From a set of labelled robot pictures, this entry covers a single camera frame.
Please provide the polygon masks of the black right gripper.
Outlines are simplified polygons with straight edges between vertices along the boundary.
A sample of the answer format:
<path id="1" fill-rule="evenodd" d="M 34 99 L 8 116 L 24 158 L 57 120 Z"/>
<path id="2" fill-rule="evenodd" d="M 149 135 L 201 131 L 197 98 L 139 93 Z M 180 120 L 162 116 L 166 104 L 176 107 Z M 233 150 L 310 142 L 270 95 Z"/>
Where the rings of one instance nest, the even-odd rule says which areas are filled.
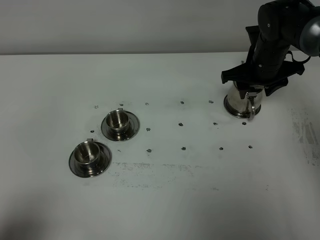
<path id="1" fill-rule="evenodd" d="M 239 97 L 244 100 L 248 93 L 248 85 L 265 86 L 267 97 L 289 83 L 288 77 L 305 71 L 304 61 L 285 61 L 290 54 L 290 45 L 285 40 L 268 41 L 260 32 L 259 27 L 247 26 L 251 46 L 246 62 L 221 73 L 222 83 L 229 81 L 238 85 Z"/>

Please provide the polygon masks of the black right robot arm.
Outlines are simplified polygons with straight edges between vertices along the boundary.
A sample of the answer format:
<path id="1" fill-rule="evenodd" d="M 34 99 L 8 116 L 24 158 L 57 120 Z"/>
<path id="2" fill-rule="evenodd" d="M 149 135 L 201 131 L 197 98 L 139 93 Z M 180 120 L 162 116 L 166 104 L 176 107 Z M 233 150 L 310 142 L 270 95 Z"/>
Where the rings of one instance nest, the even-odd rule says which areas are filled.
<path id="1" fill-rule="evenodd" d="M 246 62 L 221 73 L 222 83 L 234 82 L 243 99 L 245 92 L 262 86 L 266 96 L 288 84 L 292 75 L 302 75 L 303 61 L 286 61 L 290 47 L 309 58 L 320 55 L 320 8 L 308 0 L 275 0 L 263 4 L 258 24 L 247 26 L 251 46 Z"/>

